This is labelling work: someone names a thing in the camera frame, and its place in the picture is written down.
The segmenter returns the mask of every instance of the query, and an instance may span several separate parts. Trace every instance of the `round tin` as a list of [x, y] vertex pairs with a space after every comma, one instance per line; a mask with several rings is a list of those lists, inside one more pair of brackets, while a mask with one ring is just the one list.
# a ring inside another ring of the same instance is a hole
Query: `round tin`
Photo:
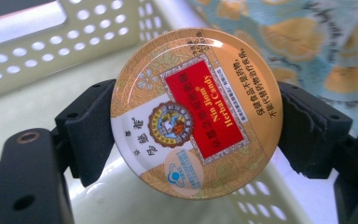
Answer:
[[282, 128], [282, 99], [265, 61], [211, 29], [182, 29], [144, 45], [122, 69], [111, 122], [117, 147], [145, 183], [207, 199], [259, 174]]

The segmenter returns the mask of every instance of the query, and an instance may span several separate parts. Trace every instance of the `white label section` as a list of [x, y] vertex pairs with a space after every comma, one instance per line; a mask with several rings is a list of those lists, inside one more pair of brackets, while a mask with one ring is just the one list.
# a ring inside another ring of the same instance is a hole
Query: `white label section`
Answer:
[[246, 114], [243, 111], [243, 109], [240, 105], [240, 102], [238, 101], [238, 97], [235, 95], [234, 91], [232, 90], [232, 87], [229, 84], [226, 74], [224, 73], [222, 67], [218, 67], [214, 71], [217, 74], [219, 82], [222, 85], [223, 89], [225, 90], [226, 96], [227, 96], [228, 100], [231, 102], [231, 104], [235, 110], [235, 113], [237, 114], [241, 123], [247, 122], [248, 118], [246, 117]]
[[[164, 163], [172, 151], [172, 148], [156, 143], [148, 128], [149, 116], [153, 109], [169, 101], [168, 95], [163, 94], [117, 118], [111, 118], [118, 150], [137, 175]], [[193, 146], [188, 141], [180, 148], [190, 150]]]

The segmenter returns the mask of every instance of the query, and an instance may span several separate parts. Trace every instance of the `tin lid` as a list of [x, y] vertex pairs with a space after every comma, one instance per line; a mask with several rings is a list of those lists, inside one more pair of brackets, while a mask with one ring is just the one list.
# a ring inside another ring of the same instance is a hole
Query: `tin lid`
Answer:
[[260, 55], [211, 29], [182, 29], [143, 46], [113, 91], [117, 147], [145, 183], [207, 199], [250, 182], [281, 135], [282, 98]]

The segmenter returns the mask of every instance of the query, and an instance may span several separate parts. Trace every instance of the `perforated basket wall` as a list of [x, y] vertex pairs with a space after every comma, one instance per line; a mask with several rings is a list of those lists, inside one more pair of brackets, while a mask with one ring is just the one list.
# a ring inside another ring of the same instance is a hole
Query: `perforated basket wall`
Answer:
[[60, 4], [67, 16], [63, 24], [0, 44], [0, 94], [168, 30], [147, 0]]

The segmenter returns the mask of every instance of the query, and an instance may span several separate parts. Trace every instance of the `snack package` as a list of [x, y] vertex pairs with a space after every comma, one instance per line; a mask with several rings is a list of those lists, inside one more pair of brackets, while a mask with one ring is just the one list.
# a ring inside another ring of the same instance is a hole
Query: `snack package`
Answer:
[[189, 0], [214, 28], [252, 46], [278, 81], [353, 118], [358, 134], [358, 1]]

